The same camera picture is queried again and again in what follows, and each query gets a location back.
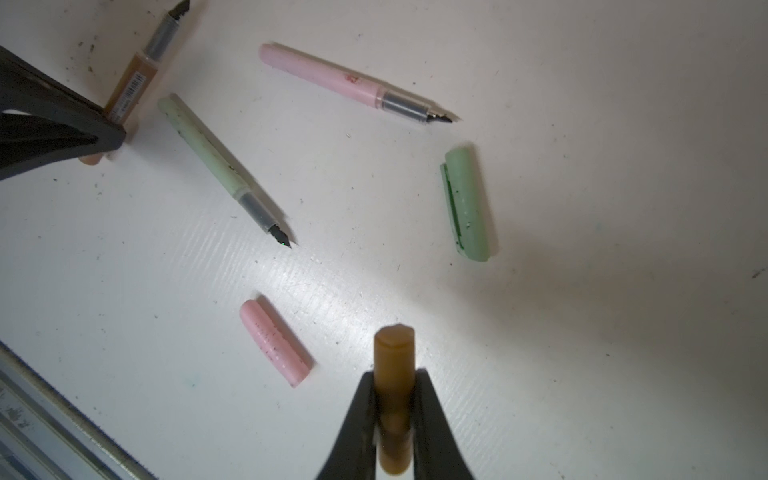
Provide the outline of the pink pen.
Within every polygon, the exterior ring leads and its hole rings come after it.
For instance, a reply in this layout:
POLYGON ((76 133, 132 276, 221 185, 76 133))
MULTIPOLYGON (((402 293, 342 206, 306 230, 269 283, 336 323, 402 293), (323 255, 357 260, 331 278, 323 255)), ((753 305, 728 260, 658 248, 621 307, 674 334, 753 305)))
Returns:
POLYGON ((259 58, 270 67, 326 90, 420 124, 456 121, 455 115, 432 101, 282 45, 263 44, 259 58))

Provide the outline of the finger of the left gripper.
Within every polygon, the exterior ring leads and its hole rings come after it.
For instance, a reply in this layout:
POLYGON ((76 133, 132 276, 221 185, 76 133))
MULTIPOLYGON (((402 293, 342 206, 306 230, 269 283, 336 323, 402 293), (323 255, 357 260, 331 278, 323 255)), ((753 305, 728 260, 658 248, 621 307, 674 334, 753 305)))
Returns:
POLYGON ((123 126, 97 104, 1 49, 1 178, 113 151, 123 126))

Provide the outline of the brown pen cap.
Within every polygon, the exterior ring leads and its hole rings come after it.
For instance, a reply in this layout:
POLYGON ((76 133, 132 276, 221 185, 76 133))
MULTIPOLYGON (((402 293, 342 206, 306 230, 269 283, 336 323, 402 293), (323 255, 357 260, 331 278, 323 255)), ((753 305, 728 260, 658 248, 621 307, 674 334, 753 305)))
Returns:
POLYGON ((411 396, 415 385, 415 332, 395 324, 374 336, 374 390, 378 411, 378 455, 382 469, 401 475, 412 459, 411 396))

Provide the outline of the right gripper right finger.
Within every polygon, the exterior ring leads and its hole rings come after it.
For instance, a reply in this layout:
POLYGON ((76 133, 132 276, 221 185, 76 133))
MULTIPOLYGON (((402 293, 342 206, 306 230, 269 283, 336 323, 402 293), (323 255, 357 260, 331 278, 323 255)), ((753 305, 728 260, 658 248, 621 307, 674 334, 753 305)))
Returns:
POLYGON ((414 478, 472 480, 426 369, 415 373, 412 394, 414 478))

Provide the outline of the brown pen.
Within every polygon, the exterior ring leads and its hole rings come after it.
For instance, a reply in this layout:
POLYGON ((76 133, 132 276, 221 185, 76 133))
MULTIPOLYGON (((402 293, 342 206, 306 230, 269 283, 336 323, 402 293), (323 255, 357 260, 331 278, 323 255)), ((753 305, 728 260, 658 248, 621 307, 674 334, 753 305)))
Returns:
POLYGON ((160 63, 180 28, 181 19, 190 11, 191 1, 177 3, 161 18, 152 37, 126 67, 104 109, 104 117, 123 125, 138 105, 156 76, 160 63))

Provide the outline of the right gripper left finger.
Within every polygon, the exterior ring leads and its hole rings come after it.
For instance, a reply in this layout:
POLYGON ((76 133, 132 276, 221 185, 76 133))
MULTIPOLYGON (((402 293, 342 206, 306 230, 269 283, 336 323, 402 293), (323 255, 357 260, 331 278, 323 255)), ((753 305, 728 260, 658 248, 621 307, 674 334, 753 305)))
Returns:
POLYGON ((376 476, 377 403, 374 374, 361 376, 330 454, 318 480, 371 480, 376 476))

